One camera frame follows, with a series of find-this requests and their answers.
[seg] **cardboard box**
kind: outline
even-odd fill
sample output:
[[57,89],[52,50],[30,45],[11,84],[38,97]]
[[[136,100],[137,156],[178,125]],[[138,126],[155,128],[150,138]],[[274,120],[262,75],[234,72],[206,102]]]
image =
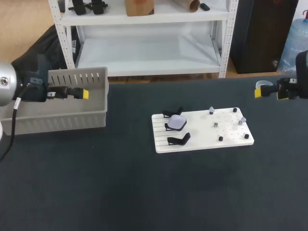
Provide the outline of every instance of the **cardboard box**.
[[128,16],[142,16],[154,14],[154,0],[125,0]]

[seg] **black cable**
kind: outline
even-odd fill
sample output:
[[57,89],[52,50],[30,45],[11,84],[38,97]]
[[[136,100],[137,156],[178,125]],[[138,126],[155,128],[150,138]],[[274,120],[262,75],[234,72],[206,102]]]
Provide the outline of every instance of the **black cable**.
[[[28,84],[19,94],[18,98],[22,98],[23,94],[29,90],[30,88],[33,88],[34,86],[32,84]],[[13,142],[14,142],[14,138],[15,138],[15,126],[16,126],[16,116],[17,116],[17,108],[13,110],[13,116],[12,116],[12,133],[11,133],[11,140],[10,140],[10,144],[7,147],[6,151],[1,155],[0,157],[0,163],[2,162],[2,160],[4,160],[5,156],[7,155],[7,153],[9,153],[11,147],[13,146]]]

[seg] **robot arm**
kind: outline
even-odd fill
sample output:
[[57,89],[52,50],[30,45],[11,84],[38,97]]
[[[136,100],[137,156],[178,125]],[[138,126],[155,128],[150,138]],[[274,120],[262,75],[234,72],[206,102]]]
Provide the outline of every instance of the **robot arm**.
[[15,70],[11,64],[0,64],[0,106],[6,106],[17,97],[27,102],[45,102],[47,99],[87,99],[83,88],[50,87],[48,68],[44,56],[38,58],[38,71]]
[[308,99],[308,51],[301,52],[296,57],[297,78],[281,78],[273,86],[261,86],[255,90],[255,97],[267,97],[277,93],[277,99],[295,99],[297,96]]

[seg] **wooden floor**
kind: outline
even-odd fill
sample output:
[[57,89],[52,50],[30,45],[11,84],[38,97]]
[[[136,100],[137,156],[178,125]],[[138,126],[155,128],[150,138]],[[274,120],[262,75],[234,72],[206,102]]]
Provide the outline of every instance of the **wooden floor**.
[[[48,0],[0,0],[0,60],[12,62],[27,49],[50,27],[53,19]],[[274,73],[256,73],[239,75],[231,61],[228,64],[227,78],[272,76]],[[116,78],[116,82],[153,82],[181,81],[200,78],[216,78],[217,75],[181,75],[177,77],[139,77]]]

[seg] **gray plastic bin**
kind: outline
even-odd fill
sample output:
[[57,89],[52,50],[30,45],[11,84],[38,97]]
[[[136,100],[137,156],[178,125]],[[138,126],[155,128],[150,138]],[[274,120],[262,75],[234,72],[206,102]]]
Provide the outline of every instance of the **gray plastic bin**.
[[[21,102],[17,111],[16,135],[106,126],[109,89],[106,67],[49,71],[49,85],[84,88],[89,91],[89,99],[78,100],[69,96],[65,100],[44,103]],[[0,107],[1,123],[7,135],[12,130],[14,103]]]

